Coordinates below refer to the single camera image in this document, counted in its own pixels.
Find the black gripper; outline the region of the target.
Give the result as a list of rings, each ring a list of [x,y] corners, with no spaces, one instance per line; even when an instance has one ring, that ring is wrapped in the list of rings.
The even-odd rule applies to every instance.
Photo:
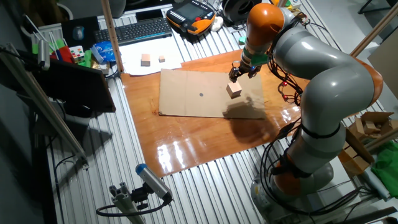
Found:
[[[229,71],[229,80],[236,83],[238,77],[244,74],[247,74],[249,78],[253,78],[260,72],[260,70],[261,66],[250,66],[250,64],[241,60],[238,67],[232,67]]]

